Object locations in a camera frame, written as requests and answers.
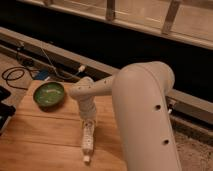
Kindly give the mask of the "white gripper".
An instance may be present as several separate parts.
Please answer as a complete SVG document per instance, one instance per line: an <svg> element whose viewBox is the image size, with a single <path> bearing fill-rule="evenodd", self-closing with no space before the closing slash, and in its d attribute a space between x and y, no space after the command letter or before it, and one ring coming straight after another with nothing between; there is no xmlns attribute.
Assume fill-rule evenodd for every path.
<svg viewBox="0 0 213 171"><path fill-rule="evenodd" d="M93 120L92 121L92 131L95 132L96 129L96 105L94 101L80 101L79 102L79 114L81 119L83 120L81 122L81 128L82 131L85 128L85 121L86 120Z"/></svg>

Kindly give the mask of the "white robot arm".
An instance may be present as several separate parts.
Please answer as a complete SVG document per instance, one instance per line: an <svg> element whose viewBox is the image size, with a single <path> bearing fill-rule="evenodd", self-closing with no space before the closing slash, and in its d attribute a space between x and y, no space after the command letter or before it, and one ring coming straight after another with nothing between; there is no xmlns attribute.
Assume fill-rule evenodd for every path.
<svg viewBox="0 0 213 171"><path fill-rule="evenodd" d="M82 78L70 96L84 121L96 117L96 96L112 96L128 171L182 171L166 103L174 81L163 62L134 63L99 81Z"/></svg>

